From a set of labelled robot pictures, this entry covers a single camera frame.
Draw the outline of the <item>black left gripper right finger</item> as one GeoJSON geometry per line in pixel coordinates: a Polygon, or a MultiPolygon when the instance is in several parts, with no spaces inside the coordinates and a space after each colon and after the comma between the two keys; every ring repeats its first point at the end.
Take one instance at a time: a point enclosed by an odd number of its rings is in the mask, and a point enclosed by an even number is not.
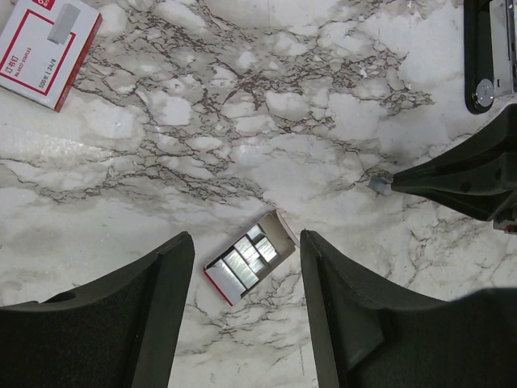
{"type": "Polygon", "coordinates": [[[516,291],[446,302],[405,289],[301,234],[301,269],[321,387],[513,387],[516,291]]]}

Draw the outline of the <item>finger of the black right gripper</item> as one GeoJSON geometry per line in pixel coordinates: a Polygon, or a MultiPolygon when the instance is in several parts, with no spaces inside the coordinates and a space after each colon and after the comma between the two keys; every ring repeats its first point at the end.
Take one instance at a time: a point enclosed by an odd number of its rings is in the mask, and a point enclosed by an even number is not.
{"type": "Polygon", "coordinates": [[[497,117],[469,139],[404,174],[449,174],[467,171],[516,152],[516,106],[506,106],[497,117]]]}
{"type": "Polygon", "coordinates": [[[478,221],[493,221],[516,206],[516,154],[446,163],[435,158],[395,174],[391,188],[478,221]]]}

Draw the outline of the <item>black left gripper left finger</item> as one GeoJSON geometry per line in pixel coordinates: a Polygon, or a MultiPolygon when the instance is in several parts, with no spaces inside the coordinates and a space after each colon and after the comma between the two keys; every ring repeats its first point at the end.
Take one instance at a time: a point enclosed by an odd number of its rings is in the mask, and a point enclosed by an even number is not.
{"type": "Polygon", "coordinates": [[[194,259],[182,232],[45,302],[4,306],[2,386],[167,386],[194,259]]]}

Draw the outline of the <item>staple strip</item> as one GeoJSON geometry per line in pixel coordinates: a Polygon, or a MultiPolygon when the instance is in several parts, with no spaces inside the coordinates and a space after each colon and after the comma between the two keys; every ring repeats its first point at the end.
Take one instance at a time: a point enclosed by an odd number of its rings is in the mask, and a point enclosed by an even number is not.
{"type": "Polygon", "coordinates": [[[379,175],[374,175],[369,180],[368,188],[382,196],[387,196],[391,193],[391,183],[387,179],[379,175]]]}

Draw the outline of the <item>staple box tray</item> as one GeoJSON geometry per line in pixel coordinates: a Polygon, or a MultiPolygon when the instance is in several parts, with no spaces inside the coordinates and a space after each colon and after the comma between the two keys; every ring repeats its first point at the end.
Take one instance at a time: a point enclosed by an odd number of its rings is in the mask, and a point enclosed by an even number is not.
{"type": "Polygon", "coordinates": [[[277,209],[264,213],[225,244],[203,273],[230,305],[237,305],[300,246],[277,209]]]}

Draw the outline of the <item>red white staple box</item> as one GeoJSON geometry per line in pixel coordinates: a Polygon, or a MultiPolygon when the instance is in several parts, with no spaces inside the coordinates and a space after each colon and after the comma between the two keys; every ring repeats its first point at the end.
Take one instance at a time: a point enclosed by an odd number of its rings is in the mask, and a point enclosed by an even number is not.
{"type": "Polygon", "coordinates": [[[102,21],[83,1],[17,1],[1,32],[1,87],[59,112],[102,21]]]}

